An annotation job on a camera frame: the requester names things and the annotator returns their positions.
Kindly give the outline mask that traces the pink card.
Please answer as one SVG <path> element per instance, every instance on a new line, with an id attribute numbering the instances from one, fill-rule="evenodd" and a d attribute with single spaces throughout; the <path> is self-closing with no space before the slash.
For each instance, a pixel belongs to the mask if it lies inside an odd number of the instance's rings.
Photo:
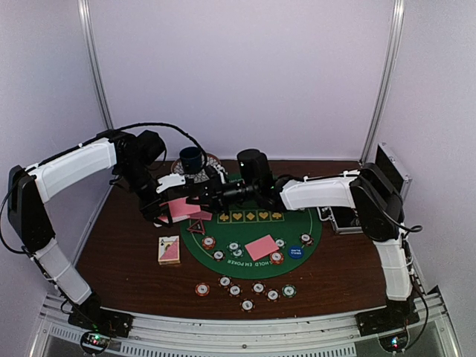
<path id="1" fill-rule="evenodd" d="M 211 221 L 213 218 L 213 214 L 207 211 L 200 211 L 190 215 L 191 219 L 201 219 L 205 221 Z"/>
<path id="2" fill-rule="evenodd" d="M 256 262 L 271 253 L 279 250 L 279 247 L 271 235 L 265 235 L 255 241 L 245 244 L 245 250 L 251 259 Z"/>

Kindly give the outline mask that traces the pink playing card deck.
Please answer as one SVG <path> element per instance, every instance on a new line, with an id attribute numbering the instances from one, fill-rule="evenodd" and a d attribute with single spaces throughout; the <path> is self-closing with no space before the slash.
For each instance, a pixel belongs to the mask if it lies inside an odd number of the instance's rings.
<path id="1" fill-rule="evenodd" d="M 191 215 L 199 213 L 202 210 L 199 205 L 190 205 L 186 203 L 186 200 L 187 198 L 183 197 L 162 204 L 160 206 L 161 215 L 158 217 L 158 221 L 155 222 L 154 225 L 161 227 L 169 222 L 167 211 L 171 215 L 171 222 L 176 223 L 188 219 Z"/>

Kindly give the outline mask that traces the triangular black red dealer button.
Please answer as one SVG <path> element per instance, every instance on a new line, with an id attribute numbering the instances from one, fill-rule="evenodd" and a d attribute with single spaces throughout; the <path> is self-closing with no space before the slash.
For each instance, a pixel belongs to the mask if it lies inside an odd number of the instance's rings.
<path id="1" fill-rule="evenodd" d="M 205 235 L 205 224 L 202 219 L 195 219 L 191 222 L 190 226 L 187 228 L 187 231 L 191 234 L 201 234 Z"/>

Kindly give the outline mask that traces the red chips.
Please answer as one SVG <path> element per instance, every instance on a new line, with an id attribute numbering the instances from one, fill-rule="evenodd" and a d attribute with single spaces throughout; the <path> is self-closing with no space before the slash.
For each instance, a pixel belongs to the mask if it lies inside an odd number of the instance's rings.
<path id="1" fill-rule="evenodd" d="M 274 265 L 280 265 L 284 261 L 284 256 L 281 252 L 276 251 L 269 255 L 270 261 Z"/>
<path id="2" fill-rule="evenodd" d="M 214 249 L 215 245 L 216 245 L 216 240 L 214 237 L 206 236 L 202 239 L 202 247 L 206 251 Z"/>

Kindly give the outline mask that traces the brown chip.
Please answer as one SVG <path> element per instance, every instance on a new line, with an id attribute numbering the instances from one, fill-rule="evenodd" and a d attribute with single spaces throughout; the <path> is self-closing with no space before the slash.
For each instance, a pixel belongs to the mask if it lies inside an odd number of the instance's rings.
<path id="1" fill-rule="evenodd" d="M 301 234 L 300 242 L 304 246 L 311 246 L 314 243 L 314 239 L 310 234 Z"/>
<path id="2" fill-rule="evenodd" d="M 225 259 L 225 252 L 222 250 L 216 250 L 213 252 L 212 258 L 217 262 L 223 261 Z"/>

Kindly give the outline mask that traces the red poker chip stack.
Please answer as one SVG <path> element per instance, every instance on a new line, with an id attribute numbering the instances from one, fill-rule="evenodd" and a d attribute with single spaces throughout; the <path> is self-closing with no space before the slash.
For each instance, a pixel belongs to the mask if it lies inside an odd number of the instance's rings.
<path id="1" fill-rule="evenodd" d="M 195 287 L 195 293 L 199 297 L 207 296 L 210 293 L 210 287 L 206 283 L 198 283 Z"/>

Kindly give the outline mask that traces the blue small blind button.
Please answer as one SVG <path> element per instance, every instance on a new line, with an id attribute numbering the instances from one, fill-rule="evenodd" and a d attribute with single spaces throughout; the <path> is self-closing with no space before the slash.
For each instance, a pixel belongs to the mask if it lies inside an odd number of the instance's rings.
<path id="1" fill-rule="evenodd" d="M 298 245 L 293 245 L 288 249 L 288 255 L 293 260 L 299 260 L 304 257 L 304 249 Z"/>

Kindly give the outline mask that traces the green poker chip stack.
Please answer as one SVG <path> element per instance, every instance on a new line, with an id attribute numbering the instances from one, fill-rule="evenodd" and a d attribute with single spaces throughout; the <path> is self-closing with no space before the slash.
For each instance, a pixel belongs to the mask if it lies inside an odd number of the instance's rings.
<path id="1" fill-rule="evenodd" d="M 297 294 L 297 289 L 292 284 L 286 284 L 281 289 L 282 295 L 286 298 L 293 298 Z"/>

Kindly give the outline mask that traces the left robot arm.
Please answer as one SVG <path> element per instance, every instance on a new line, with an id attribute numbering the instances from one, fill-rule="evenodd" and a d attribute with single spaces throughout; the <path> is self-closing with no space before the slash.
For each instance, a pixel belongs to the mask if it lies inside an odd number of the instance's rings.
<path id="1" fill-rule="evenodd" d="M 164 203 L 150 165 L 166 151 L 159 134 L 146 130 L 139 135 L 124 131 L 104 132 L 90 141 L 28 167 L 15 166 L 9 172 L 4 200 L 8 221 L 19 236 L 24 254 L 40 269 L 72 305 L 74 315 L 91 330 L 107 322 L 100 298 L 80 275 L 71 258 L 57 242 L 49 207 L 71 187 L 106 170 L 125 179 L 138 197 L 145 220 L 171 225 L 172 217 Z"/>

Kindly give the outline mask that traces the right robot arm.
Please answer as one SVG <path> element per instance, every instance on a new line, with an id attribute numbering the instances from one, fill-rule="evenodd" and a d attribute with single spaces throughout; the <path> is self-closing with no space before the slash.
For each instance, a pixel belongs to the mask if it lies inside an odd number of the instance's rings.
<path id="1" fill-rule="evenodd" d="M 318 178 L 289 174 L 274 177 L 266 155 L 258 149 L 243 150 L 237 158 L 239 181 L 229 181 L 222 170 L 206 166 L 206 181 L 186 179 L 188 202 L 214 213 L 227 212 L 230 205 L 251 200 L 273 212 L 312 207 L 354 210 L 364 235 L 379 253 L 384 272 L 386 307 L 382 323 L 394 329 L 409 317 L 414 310 L 414 279 L 405 245 L 408 235 L 420 232 L 422 226 L 405 226 L 402 197 L 375 164 L 365 164 L 352 173 Z"/>

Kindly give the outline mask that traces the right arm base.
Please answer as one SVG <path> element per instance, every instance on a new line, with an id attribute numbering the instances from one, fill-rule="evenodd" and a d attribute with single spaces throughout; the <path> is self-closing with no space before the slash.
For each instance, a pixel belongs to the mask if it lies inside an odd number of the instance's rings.
<path id="1" fill-rule="evenodd" d="M 360 312 L 356 323 L 361 337 L 378 335 L 380 347 L 387 353 L 401 353 L 410 345 L 408 327 L 419 322 L 419 314 L 395 317 L 389 308 Z"/>

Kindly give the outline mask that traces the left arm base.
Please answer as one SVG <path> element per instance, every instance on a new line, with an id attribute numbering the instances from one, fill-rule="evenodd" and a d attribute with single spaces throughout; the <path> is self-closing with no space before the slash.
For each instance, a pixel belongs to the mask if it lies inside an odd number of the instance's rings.
<path id="1" fill-rule="evenodd" d="M 133 317 L 130 314 L 101 309 L 99 317 L 94 320 L 79 312 L 72 312 L 68 317 L 70 325 L 85 330 L 80 336 L 80 347 L 89 355 L 103 353 L 113 338 L 127 338 L 132 328 Z"/>

